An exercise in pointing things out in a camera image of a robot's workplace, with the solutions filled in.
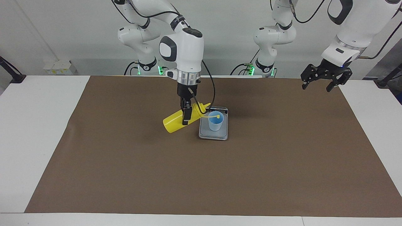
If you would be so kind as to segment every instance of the blue cup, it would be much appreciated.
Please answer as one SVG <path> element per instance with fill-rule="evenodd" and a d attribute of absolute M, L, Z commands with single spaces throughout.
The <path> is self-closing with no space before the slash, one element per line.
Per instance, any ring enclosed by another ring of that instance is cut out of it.
<path fill-rule="evenodd" d="M 211 113 L 209 113 L 208 116 L 212 117 L 212 118 L 208 118 L 209 128 L 212 131 L 220 130 L 222 127 L 222 124 L 224 123 L 224 115 L 222 113 L 220 113 L 219 111 L 212 111 Z"/>

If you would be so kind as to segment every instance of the yellow squeeze bottle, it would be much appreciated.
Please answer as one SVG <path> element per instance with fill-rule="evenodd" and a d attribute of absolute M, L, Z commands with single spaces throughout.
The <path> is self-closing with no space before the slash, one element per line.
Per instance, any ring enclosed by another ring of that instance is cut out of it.
<path fill-rule="evenodd" d="M 208 107 L 209 104 L 202 104 L 199 103 L 201 111 L 205 112 L 206 111 L 206 107 Z M 191 112 L 191 119 L 189 121 L 189 125 L 197 120 L 199 120 L 202 116 L 204 116 L 204 114 L 202 114 L 200 112 L 200 110 L 198 109 L 197 103 L 193 103 L 191 105 L 193 107 L 193 111 Z M 183 112 L 181 110 L 177 111 L 176 113 L 172 114 L 171 116 L 165 118 L 163 120 L 163 125 L 165 126 L 165 129 L 169 132 L 169 133 L 173 133 L 176 132 L 179 129 L 182 129 L 184 127 L 186 127 L 186 125 L 183 125 Z"/>

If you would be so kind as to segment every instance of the brown mat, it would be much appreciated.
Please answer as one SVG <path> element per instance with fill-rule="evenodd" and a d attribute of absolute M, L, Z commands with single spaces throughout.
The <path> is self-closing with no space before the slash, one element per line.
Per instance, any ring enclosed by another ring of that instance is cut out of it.
<path fill-rule="evenodd" d="M 402 198 L 328 81 L 216 79 L 229 139 L 168 134 L 167 78 L 91 77 L 26 213 L 402 217 Z M 211 99 L 203 79 L 199 99 Z"/>

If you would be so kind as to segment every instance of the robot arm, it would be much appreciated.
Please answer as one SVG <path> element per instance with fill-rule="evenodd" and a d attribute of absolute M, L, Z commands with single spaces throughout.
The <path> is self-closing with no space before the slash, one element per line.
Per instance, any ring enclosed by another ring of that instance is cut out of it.
<path fill-rule="evenodd" d="M 292 26 L 293 13 L 288 0 L 276 0 L 272 11 L 275 26 L 261 27 L 254 34 L 254 42 L 260 47 L 260 54 L 255 62 L 264 75 L 270 74 L 277 57 L 274 45 L 291 43 L 296 38 L 296 29 Z"/>
<path fill-rule="evenodd" d="M 115 0 L 123 4 L 123 14 L 131 25 L 119 29 L 117 36 L 126 46 L 131 47 L 138 57 L 138 71 L 141 75 L 160 74 L 161 68 L 155 57 L 152 47 L 145 42 L 160 37 L 157 26 L 149 19 L 138 15 L 131 6 L 130 1 Z"/>
<path fill-rule="evenodd" d="M 177 68 L 166 75 L 177 81 L 177 94 L 183 111 L 183 125 L 191 120 L 191 98 L 197 95 L 201 77 L 201 62 L 204 55 L 203 34 L 192 29 L 184 16 L 167 0 L 128 0 L 133 10 L 145 17 L 153 17 L 170 25 L 174 34 L 162 37 L 159 52 L 163 59 L 175 62 Z"/>
<path fill-rule="evenodd" d="M 370 45 L 374 36 L 388 24 L 400 7 L 401 0 L 334 0 L 328 8 L 330 19 L 341 30 L 323 52 L 318 67 L 310 64 L 301 75 L 303 89 L 310 82 L 329 79 L 330 92 L 344 85 L 352 75 L 348 66 Z"/>

